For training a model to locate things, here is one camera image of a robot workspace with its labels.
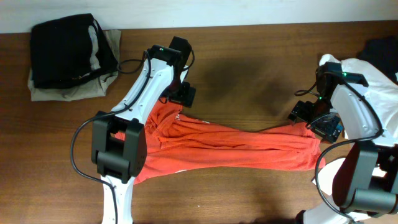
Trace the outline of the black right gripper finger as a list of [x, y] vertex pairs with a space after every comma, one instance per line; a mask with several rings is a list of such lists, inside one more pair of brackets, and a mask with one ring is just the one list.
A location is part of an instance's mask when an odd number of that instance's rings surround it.
[[334, 143], [343, 130], [340, 121], [340, 117], [336, 114], [326, 114], [312, 121], [309, 129], [319, 135], [323, 141]]
[[291, 124], [305, 122], [307, 123], [311, 117], [311, 102], [310, 101], [298, 101], [287, 119]]

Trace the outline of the orange FRAM t-shirt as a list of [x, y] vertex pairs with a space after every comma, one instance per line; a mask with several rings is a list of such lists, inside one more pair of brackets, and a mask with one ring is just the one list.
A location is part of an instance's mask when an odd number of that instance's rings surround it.
[[210, 167], [313, 170], [321, 154], [303, 123], [241, 131], [185, 116], [173, 103], [156, 103], [144, 127], [147, 157], [135, 184]]

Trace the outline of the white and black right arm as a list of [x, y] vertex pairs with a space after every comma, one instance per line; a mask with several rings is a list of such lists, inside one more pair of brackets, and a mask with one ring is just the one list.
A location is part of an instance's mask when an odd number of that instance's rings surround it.
[[323, 202], [302, 210], [296, 223], [362, 223], [364, 218], [397, 214], [397, 138], [382, 123], [370, 100], [370, 82], [360, 73], [336, 69], [316, 71], [317, 101], [299, 101], [288, 119], [330, 142], [319, 159], [350, 144], [348, 155], [332, 177], [331, 199], [320, 186], [320, 163], [315, 184]]

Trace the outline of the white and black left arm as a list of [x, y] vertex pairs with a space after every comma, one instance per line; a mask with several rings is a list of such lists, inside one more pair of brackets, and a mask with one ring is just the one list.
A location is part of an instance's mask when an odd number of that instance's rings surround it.
[[132, 223], [135, 178], [144, 167], [147, 144], [144, 125], [155, 103], [191, 107], [196, 90], [185, 82], [194, 60], [190, 44], [153, 45], [144, 52], [143, 68], [127, 95], [110, 113], [93, 121], [91, 160], [104, 188], [103, 223]]

